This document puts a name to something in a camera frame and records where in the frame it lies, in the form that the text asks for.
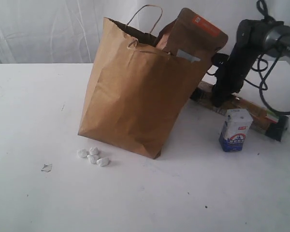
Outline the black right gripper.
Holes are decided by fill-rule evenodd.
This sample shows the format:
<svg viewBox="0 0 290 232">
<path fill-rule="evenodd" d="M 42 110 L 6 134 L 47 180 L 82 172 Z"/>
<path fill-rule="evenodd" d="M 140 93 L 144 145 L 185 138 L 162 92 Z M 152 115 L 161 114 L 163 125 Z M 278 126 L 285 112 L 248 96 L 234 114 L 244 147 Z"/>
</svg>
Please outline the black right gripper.
<svg viewBox="0 0 290 232">
<path fill-rule="evenodd" d="M 217 79 L 212 88 L 212 104 L 221 107 L 229 96 L 238 93 L 244 84 L 244 79 L 253 66 L 252 52 L 232 52 L 230 55 L 216 53 L 212 57 L 213 65 L 218 67 L 215 72 Z"/>
</svg>

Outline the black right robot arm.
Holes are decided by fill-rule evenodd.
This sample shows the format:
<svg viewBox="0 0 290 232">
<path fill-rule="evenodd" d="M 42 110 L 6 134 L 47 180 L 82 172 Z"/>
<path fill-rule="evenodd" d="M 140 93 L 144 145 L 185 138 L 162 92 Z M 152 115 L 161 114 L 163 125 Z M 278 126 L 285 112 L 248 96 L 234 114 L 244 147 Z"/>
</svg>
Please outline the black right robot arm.
<svg viewBox="0 0 290 232">
<path fill-rule="evenodd" d="M 244 79 L 260 55 L 290 58 L 290 27 L 282 21 L 241 21 L 234 48 L 215 73 L 217 82 L 211 96 L 215 107 L 220 107 L 232 94 L 241 90 Z"/>
</svg>

